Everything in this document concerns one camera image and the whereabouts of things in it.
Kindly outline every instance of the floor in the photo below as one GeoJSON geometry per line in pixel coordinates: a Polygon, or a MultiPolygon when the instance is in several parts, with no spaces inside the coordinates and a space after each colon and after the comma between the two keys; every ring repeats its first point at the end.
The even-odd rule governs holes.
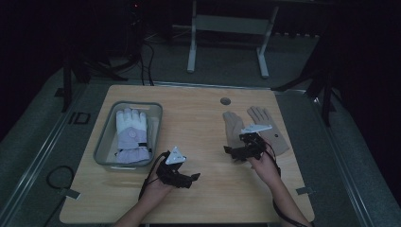
{"type": "MultiPolygon", "coordinates": [[[[270,77],[262,79],[255,53],[260,41],[258,37],[201,33],[196,71],[188,74],[188,30],[177,28],[175,32],[172,43],[165,42],[157,34],[148,35],[148,45],[142,52],[147,67],[144,80],[147,86],[150,70],[156,86],[279,86],[299,76],[319,40],[308,37],[290,39],[287,36],[270,38],[266,53],[270,77]]],[[[122,61],[124,59],[119,57],[112,58],[114,65],[122,61]]],[[[62,70],[47,81],[31,102],[1,144],[1,226],[110,224],[61,223],[58,214],[62,196],[46,179],[58,166],[78,168],[80,156],[110,85],[142,84],[139,65],[117,73],[129,80],[117,82],[92,71],[89,84],[74,81],[74,101],[66,113],[61,113],[62,98],[54,96],[62,87],[62,70]],[[86,125],[74,124],[70,120],[73,113],[89,113],[91,120],[86,125]]],[[[312,189],[309,198],[315,211],[315,226],[400,226],[399,207],[379,174],[352,117],[342,108],[340,99],[332,98],[335,111],[330,113],[331,127],[327,128],[320,119],[319,100],[311,100],[303,93],[309,82],[277,93],[277,100],[305,185],[312,189]]],[[[51,175],[52,183],[68,185],[71,180],[68,172],[62,169],[57,172],[57,175],[51,175]]]]}

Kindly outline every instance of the forearm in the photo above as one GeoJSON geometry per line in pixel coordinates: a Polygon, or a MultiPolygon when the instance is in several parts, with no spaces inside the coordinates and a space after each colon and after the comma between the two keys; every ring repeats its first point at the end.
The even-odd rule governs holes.
{"type": "MultiPolygon", "coordinates": [[[[278,179],[273,183],[269,184],[269,188],[271,194],[273,195],[273,199],[280,209],[280,211],[290,219],[293,219],[305,226],[312,226],[305,216],[302,214],[301,210],[298,208],[297,204],[295,203],[294,199],[289,194],[286,186],[278,179]]],[[[286,222],[285,220],[281,219],[282,226],[293,226],[290,223],[286,222]]]]}
{"type": "Polygon", "coordinates": [[[150,210],[143,203],[138,202],[113,227],[137,227],[150,210]]]}

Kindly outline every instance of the metal stand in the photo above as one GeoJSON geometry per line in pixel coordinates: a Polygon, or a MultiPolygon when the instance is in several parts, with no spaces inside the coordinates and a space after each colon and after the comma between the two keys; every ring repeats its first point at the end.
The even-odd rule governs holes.
{"type": "Polygon", "coordinates": [[[235,32],[244,34],[264,35],[263,43],[256,48],[256,54],[259,61],[260,73],[262,78],[269,76],[268,66],[265,60],[266,46],[268,45],[271,30],[274,25],[278,7],[274,7],[269,20],[221,17],[197,14],[197,1],[192,1],[192,26],[191,26],[191,46],[189,49],[189,58],[187,72],[195,72],[195,61],[197,55],[197,30],[211,30],[221,32],[235,32]]]}

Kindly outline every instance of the small black circle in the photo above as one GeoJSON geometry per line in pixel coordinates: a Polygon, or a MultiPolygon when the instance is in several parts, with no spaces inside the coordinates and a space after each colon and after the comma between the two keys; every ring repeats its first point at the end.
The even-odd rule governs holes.
{"type": "Polygon", "coordinates": [[[230,98],[228,98],[228,97],[222,97],[221,100],[220,100],[220,102],[221,102],[221,104],[223,104],[223,105],[225,105],[225,106],[228,106],[228,105],[231,104],[231,100],[230,100],[230,98]]]}

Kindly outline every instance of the dark background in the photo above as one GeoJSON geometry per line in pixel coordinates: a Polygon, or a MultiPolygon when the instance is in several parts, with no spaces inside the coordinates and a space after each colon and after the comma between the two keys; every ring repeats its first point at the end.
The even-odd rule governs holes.
{"type": "MultiPolygon", "coordinates": [[[[2,1],[0,3],[0,139],[19,119],[46,80],[62,66],[66,46],[96,61],[111,55],[140,51],[128,42],[132,18],[171,39],[172,24],[190,25],[191,1],[2,1]],[[132,9],[140,3],[142,10],[132,9]]],[[[230,10],[224,1],[204,1],[207,12],[265,17],[265,9],[244,6],[230,10]]],[[[334,85],[353,116],[389,188],[401,201],[401,155],[398,106],[400,96],[401,10],[391,1],[281,2],[273,32],[310,36],[321,40],[308,67],[331,67],[334,85]]]]}

